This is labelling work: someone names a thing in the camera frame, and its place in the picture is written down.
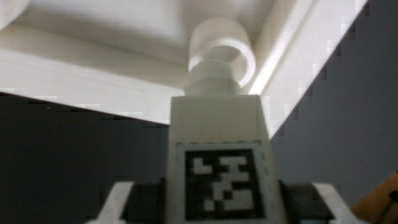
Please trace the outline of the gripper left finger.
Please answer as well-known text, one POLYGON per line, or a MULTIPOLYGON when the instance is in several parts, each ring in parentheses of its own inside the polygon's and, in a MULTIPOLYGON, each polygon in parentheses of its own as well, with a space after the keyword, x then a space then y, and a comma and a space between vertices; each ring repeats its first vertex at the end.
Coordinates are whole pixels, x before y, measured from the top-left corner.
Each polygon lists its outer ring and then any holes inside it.
POLYGON ((115 184, 99 217, 86 224, 127 224, 123 212, 132 188, 134 182, 118 182, 115 184))

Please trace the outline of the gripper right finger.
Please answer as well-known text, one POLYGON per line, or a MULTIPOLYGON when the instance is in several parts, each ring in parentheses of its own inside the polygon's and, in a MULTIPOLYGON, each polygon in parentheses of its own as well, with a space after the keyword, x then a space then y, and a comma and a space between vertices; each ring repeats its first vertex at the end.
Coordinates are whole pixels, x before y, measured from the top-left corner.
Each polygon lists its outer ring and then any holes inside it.
POLYGON ((330 183, 315 183, 314 186, 335 215, 330 224, 370 224, 356 217, 335 186, 330 183))

